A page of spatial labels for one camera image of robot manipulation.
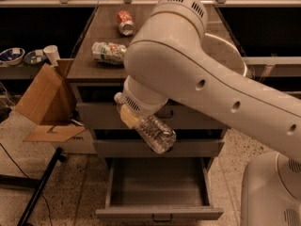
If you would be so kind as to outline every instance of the black metal stand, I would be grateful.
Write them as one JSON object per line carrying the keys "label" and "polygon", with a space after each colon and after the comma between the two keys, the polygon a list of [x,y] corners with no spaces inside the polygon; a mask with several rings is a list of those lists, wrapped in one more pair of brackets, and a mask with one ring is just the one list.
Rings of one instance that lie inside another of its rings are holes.
{"label": "black metal stand", "polygon": [[57,148],[55,153],[50,160],[46,171],[43,173],[40,180],[38,179],[30,179],[30,178],[23,178],[23,177],[14,177],[14,176],[5,176],[0,175],[0,184],[6,186],[22,186],[22,187],[30,187],[35,188],[35,192],[33,193],[28,205],[26,206],[23,215],[18,223],[18,226],[25,226],[32,211],[34,210],[40,195],[45,188],[47,181],[55,167],[55,164],[58,161],[64,162],[66,157],[61,155],[62,149]]}

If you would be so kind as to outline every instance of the speckled floor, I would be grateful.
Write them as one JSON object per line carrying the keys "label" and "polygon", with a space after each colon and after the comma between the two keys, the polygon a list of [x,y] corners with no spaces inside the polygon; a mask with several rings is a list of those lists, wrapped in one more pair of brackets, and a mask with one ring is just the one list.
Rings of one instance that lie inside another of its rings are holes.
{"label": "speckled floor", "polygon": [[[0,143],[29,177],[40,178],[55,150],[50,143],[23,142],[35,126],[12,111],[9,118],[0,124]],[[225,140],[221,154],[209,171],[214,207],[223,208],[224,214],[217,221],[189,221],[181,225],[239,226],[244,168],[252,158],[269,149],[232,129],[227,132]],[[29,223],[34,226],[153,225],[148,222],[100,221],[95,210],[104,208],[108,180],[106,165],[95,154],[66,156],[67,161],[56,164],[43,191],[50,207],[50,216],[45,200],[40,198]],[[0,174],[23,176],[2,148]],[[32,192],[32,189],[0,187],[0,226],[18,224]]]}

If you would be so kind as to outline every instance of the black cable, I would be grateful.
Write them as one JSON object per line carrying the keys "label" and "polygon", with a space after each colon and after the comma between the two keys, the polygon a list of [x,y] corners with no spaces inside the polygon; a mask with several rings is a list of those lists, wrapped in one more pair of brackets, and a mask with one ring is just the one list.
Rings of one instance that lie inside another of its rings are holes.
{"label": "black cable", "polygon": [[[20,167],[19,165],[14,161],[14,159],[12,159],[12,157],[10,156],[10,154],[8,153],[8,151],[6,150],[6,148],[2,145],[2,143],[0,142],[0,146],[2,147],[2,149],[4,150],[4,152],[7,154],[7,156],[9,157],[9,159],[14,163],[14,165],[16,165],[16,167],[20,170],[20,172],[28,179],[31,179]],[[48,208],[48,216],[49,216],[49,220],[50,220],[50,225],[53,226],[53,222],[51,219],[51,212],[50,212],[50,206],[48,204],[48,201],[46,200],[45,196],[43,194],[41,194],[42,198],[45,200],[47,208]]]}

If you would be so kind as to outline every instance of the bowl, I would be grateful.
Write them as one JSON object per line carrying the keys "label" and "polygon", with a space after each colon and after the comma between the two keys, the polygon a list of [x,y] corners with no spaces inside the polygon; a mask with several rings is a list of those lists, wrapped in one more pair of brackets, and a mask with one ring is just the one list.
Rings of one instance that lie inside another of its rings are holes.
{"label": "bowl", "polygon": [[18,65],[22,62],[25,50],[22,48],[10,48],[0,53],[0,64]]}
{"label": "bowl", "polygon": [[24,63],[27,65],[39,66],[43,65],[47,60],[47,56],[42,49],[37,49],[29,52],[24,57]]}

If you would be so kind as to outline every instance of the white cup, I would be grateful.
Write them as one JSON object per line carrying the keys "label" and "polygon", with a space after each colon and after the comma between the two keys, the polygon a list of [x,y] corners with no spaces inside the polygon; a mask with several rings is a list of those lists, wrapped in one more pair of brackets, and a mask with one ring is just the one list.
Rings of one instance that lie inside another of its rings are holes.
{"label": "white cup", "polygon": [[52,65],[57,65],[57,60],[60,59],[57,46],[49,45],[43,49],[43,52],[48,57]]}

